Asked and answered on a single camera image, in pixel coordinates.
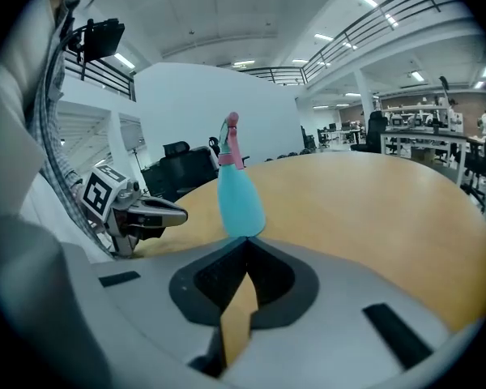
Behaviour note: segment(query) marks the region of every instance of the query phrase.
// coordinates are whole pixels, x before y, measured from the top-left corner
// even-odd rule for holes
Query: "trigger sprayer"
[[[239,144],[239,115],[230,113],[220,132],[218,204],[225,231],[230,237],[253,237],[266,223],[258,191],[245,171]]]

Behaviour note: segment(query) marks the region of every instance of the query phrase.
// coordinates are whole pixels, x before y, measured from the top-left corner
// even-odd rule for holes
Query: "pink spray nozzle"
[[[230,113],[227,117],[227,125],[228,126],[237,126],[237,122],[240,119],[240,116],[237,113]]]
[[[228,127],[227,145],[230,148],[229,154],[220,154],[218,162],[220,165],[231,165],[232,163],[238,170],[243,169],[243,160],[241,159],[240,147],[237,144],[237,122],[240,116],[237,113],[230,113],[225,119]]]

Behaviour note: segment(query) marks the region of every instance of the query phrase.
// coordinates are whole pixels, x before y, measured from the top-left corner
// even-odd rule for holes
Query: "plaid shirt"
[[[49,63],[61,39],[72,33],[72,12],[78,6],[79,0],[63,0],[58,9],[56,29],[49,45],[45,73],[38,83],[36,97],[32,110],[26,114],[26,125],[30,135],[44,149],[47,159],[41,168],[41,175],[52,186],[59,200],[63,204],[70,218],[87,234],[106,254],[100,239],[90,226],[87,217],[73,195],[72,187],[83,179],[74,171],[66,154],[62,150],[58,129],[58,102],[63,96],[61,92],[65,78],[64,53],[59,53],[53,73],[53,82],[49,86],[49,93],[45,90],[49,74]]]

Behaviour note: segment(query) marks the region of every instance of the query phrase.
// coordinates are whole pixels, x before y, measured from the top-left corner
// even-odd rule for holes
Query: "column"
[[[369,129],[369,117],[374,111],[373,94],[367,84],[367,79],[361,69],[355,71],[355,79],[362,99],[362,109],[364,110],[365,132]]]
[[[117,111],[111,111],[108,122],[108,144],[112,153],[113,167],[128,177],[135,179],[121,133],[121,119]]]

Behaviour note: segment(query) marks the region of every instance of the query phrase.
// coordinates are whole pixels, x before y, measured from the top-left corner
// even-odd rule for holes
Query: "wooden table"
[[[468,196],[439,173],[359,152],[289,157],[246,171],[266,211],[260,237],[362,263],[422,301],[452,331],[486,315],[486,222]],[[225,238],[216,186],[210,182],[180,199],[190,219],[161,239],[141,242],[137,254]],[[248,339],[249,314],[257,309],[248,276],[230,308],[222,327],[247,328],[224,330],[235,346],[228,350],[229,363]]]

